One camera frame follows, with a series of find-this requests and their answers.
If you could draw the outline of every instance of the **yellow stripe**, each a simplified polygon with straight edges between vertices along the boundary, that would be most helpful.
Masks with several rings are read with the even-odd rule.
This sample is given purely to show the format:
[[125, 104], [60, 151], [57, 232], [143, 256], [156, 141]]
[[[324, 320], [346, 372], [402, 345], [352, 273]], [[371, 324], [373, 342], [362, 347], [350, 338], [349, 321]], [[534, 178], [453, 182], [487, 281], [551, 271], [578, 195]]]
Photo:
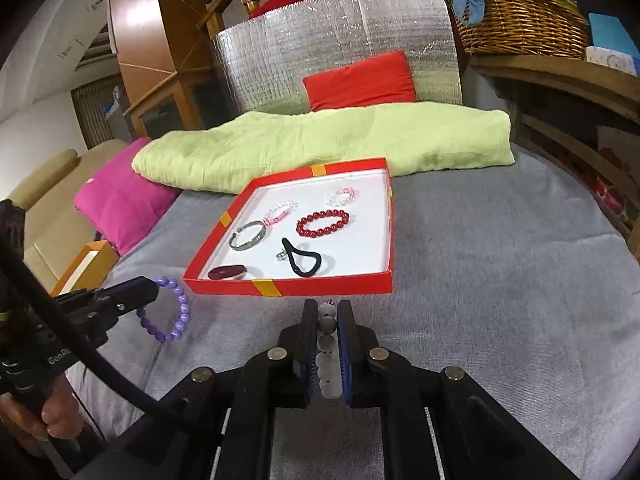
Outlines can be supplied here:
[[312, 166], [311, 173], [313, 173], [314, 176], [323, 176], [323, 175], [326, 175], [326, 168], [324, 164], [320, 164], [318, 166]]
[[273, 280], [251, 280], [255, 288], [258, 289], [258, 292], [263, 296], [277, 296], [278, 298], [282, 297], [282, 294], [278, 290], [278, 287], [275, 286]]
[[227, 227], [229, 224], [231, 224], [232, 218], [231, 215], [229, 213], [227, 213], [226, 211], [223, 213], [223, 215], [220, 217], [220, 223], [224, 226]]

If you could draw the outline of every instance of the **silver foil sheet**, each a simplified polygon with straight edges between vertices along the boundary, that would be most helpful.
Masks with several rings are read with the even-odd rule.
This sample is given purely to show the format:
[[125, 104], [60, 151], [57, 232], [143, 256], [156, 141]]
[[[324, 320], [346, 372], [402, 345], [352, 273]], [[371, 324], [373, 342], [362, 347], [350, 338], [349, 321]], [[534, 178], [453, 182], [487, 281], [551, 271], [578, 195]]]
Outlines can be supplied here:
[[403, 49], [420, 101], [462, 104], [444, 0], [305, 0], [214, 39], [236, 112], [309, 110], [302, 78]]

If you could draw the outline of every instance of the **finger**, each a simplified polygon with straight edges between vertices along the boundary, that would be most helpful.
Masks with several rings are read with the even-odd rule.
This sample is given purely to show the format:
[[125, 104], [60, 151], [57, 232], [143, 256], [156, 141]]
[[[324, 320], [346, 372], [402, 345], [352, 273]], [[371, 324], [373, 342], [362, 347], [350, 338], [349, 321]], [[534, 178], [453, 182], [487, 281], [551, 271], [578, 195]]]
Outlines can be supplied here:
[[47, 428], [50, 436], [54, 438], [75, 438], [82, 433], [84, 427], [84, 420], [80, 413], [75, 412], [68, 417], [64, 418], [57, 424], [51, 424]]
[[29, 433], [18, 427], [18, 425], [15, 424], [10, 418], [8, 418], [7, 416], [5, 418], [2, 418], [2, 416], [0, 416], [0, 422], [4, 424], [4, 427], [6, 428], [8, 433], [18, 441], [18, 444], [20, 444], [27, 453], [33, 456], [41, 456], [43, 454], [40, 444], [36, 442], [36, 440]]
[[65, 376], [57, 377], [49, 399], [42, 407], [42, 420], [48, 426], [57, 425], [66, 418], [78, 414], [80, 407], [72, 395], [71, 386]]
[[2, 411], [19, 428], [34, 436], [46, 437], [47, 428], [31, 413], [27, 407], [17, 402], [11, 395], [5, 394], [0, 397]]

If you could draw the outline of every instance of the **bed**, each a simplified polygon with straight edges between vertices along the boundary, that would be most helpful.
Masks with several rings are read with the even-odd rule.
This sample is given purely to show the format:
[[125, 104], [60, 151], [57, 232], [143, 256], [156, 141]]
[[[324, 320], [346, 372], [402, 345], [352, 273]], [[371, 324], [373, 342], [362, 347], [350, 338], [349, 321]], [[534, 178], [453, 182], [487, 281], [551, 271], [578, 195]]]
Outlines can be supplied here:
[[[383, 346], [419, 367], [461, 365], [580, 478], [612, 478], [640, 438], [640, 267], [577, 180], [513, 152], [513, 166], [394, 178], [394, 292], [350, 299]], [[105, 285], [181, 276], [232, 199], [183, 192]], [[159, 345], [131, 312], [100, 350], [156, 398], [197, 366], [243, 365], [303, 303], [189, 296], [182, 340]], [[148, 315], [171, 325], [172, 294]], [[83, 365], [68, 376], [109, 438], [140, 415]], [[308, 410], [278, 413], [271, 477], [382, 478], [376, 411], [317, 389]]]

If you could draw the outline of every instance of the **red bead bracelet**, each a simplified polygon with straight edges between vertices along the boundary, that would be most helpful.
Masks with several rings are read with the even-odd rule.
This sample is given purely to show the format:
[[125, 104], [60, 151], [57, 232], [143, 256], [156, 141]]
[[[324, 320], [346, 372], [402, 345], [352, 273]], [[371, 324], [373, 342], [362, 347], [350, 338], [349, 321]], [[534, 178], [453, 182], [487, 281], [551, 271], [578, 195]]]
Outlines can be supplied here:
[[[331, 224], [328, 227], [320, 228], [320, 229], [305, 229], [305, 224], [312, 222], [313, 220], [318, 220], [319, 218], [327, 218], [331, 216], [340, 217], [335, 224]], [[302, 237], [306, 238], [317, 238], [319, 236], [329, 235], [333, 232], [336, 232], [341, 227], [344, 227], [349, 223], [349, 213], [340, 209], [328, 209], [327, 211], [316, 211], [315, 213], [311, 213], [311, 215], [303, 216], [298, 223], [296, 224], [296, 231]]]

